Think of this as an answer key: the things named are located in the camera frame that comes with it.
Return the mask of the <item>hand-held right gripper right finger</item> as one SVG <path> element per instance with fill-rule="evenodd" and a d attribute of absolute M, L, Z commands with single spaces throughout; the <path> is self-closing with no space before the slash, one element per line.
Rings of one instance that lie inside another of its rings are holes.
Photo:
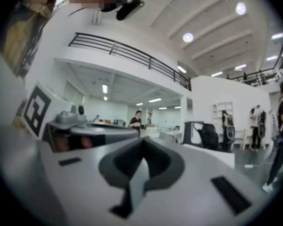
<path fill-rule="evenodd" d="M 173 142 L 152 141 L 182 156 L 184 172 L 170 188 L 146 194 L 131 215 L 133 226 L 244 226 L 270 203 L 270 194 L 218 158 Z M 236 197 L 225 198 L 213 184 L 219 177 L 224 177 L 250 206 L 235 213 L 230 202 L 236 202 Z"/>

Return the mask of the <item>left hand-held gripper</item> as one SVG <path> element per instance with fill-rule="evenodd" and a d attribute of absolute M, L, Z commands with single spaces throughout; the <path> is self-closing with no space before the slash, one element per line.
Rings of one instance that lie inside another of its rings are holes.
<path fill-rule="evenodd" d="M 47 142 L 54 152 L 58 135 L 71 136 L 69 130 L 86 122 L 84 107 L 69 102 L 40 82 L 32 89 L 22 114 L 34 139 Z"/>

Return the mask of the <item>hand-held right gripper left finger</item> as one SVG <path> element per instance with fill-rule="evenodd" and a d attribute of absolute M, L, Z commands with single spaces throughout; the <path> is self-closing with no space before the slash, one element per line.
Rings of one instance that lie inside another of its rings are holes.
<path fill-rule="evenodd" d="M 37 141 L 45 174 L 66 214 L 66 226 L 144 226 L 141 218 L 124 219 L 109 211 L 124 192 L 111 187 L 99 172 L 106 154 L 135 141 L 63 153 L 54 153 L 48 143 Z"/>

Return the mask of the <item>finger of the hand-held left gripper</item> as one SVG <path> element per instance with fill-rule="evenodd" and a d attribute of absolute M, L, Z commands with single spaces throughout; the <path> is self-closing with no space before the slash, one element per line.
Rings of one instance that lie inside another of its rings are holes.
<path fill-rule="evenodd" d="M 79 125 L 69 130 L 72 136 L 78 136 L 83 145 L 102 146 L 127 139 L 139 138 L 139 132 L 133 128 L 115 125 Z"/>
<path fill-rule="evenodd" d="M 106 126 L 106 127 L 132 127 L 131 124 L 125 124 L 123 126 L 121 125 L 116 125 L 116 124 L 109 124 L 109 123 L 105 123 L 105 122 L 100 122 L 100 121 L 88 121 L 87 124 L 93 125 L 93 126 Z"/>

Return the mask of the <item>person's left hand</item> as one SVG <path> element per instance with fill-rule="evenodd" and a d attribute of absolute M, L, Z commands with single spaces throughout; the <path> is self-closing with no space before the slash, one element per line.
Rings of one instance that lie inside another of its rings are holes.
<path fill-rule="evenodd" d="M 58 152 L 66 152 L 80 149 L 91 149 L 93 148 L 93 143 L 90 137 L 82 137 L 78 135 L 66 137 L 58 135 L 54 139 L 54 146 Z"/>

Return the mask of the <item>white low table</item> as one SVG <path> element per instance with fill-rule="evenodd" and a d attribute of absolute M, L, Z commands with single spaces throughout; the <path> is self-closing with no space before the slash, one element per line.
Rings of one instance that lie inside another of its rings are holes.
<path fill-rule="evenodd" d="M 209 149 L 197 147 L 197 146 L 190 145 L 190 144 L 183 144 L 183 146 L 186 147 L 186 148 L 190 148 L 190 149 L 193 149 L 193 150 L 197 150 L 197 151 L 209 154 L 209 155 L 219 159 L 220 161 L 222 161 L 224 164 L 226 164 L 230 168 L 232 168 L 232 169 L 235 168 L 235 155 L 233 153 L 226 153 L 226 152 L 209 150 Z"/>

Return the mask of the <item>black office chair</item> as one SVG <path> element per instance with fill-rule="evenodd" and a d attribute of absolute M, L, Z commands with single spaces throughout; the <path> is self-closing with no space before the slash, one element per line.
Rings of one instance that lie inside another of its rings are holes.
<path fill-rule="evenodd" d="M 202 129 L 197 129 L 197 131 L 200 135 L 203 148 L 213 151 L 219 150 L 218 134 L 214 125 L 203 123 Z"/>

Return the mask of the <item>yellow plaid shirt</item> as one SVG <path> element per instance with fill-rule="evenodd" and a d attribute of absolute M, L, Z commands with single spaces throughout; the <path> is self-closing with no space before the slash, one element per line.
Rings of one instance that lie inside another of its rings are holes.
<path fill-rule="evenodd" d="M 0 53 L 16 77 L 28 74 L 39 47 L 42 31 L 50 20 L 56 0 L 47 4 L 18 2 L 0 33 Z"/>

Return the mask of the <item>black balcony railing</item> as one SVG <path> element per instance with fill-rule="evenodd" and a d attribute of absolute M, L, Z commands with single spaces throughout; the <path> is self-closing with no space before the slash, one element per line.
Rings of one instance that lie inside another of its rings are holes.
<path fill-rule="evenodd" d="M 127 44 L 98 35 L 76 32 L 68 44 L 69 47 L 85 48 L 102 51 L 116 57 L 122 57 L 140 64 L 171 79 L 173 82 L 191 91 L 191 81 L 177 70 L 168 66 L 159 59 Z"/>
<path fill-rule="evenodd" d="M 253 87 L 259 87 L 267 84 L 279 82 L 283 77 L 283 41 L 280 46 L 279 54 L 270 56 L 272 59 L 266 60 L 271 62 L 271 66 L 259 69 L 256 72 L 231 78 L 230 80 L 244 83 Z"/>

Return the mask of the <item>white chair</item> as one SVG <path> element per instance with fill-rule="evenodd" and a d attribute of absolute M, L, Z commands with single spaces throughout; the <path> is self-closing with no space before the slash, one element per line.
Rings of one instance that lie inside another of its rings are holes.
<path fill-rule="evenodd" d="M 242 142 L 240 150 L 244 150 L 246 146 L 251 147 L 253 128 L 244 129 L 242 132 Z"/>

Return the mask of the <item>black desk frame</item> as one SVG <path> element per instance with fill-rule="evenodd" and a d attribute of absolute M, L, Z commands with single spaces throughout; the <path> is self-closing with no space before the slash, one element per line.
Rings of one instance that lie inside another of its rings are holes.
<path fill-rule="evenodd" d="M 204 124 L 204 121 L 187 121 L 184 123 L 184 134 L 183 134 L 183 142 L 182 144 L 189 144 L 192 146 L 203 148 L 202 139 L 200 140 L 200 143 L 193 143 L 191 141 L 192 135 L 193 135 L 193 129 L 195 128 L 194 124 Z"/>

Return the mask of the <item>white wall shelf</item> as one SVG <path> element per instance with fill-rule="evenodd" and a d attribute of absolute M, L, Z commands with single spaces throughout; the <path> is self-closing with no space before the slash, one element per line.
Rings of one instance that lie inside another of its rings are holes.
<path fill-rule="evenodd" d="M 229 115 L 233 116 L 233 103 L 221 102 L 212 105 L 212 123 L 215 127 L 222 126 L 222 111 L 225 110 Z"/>

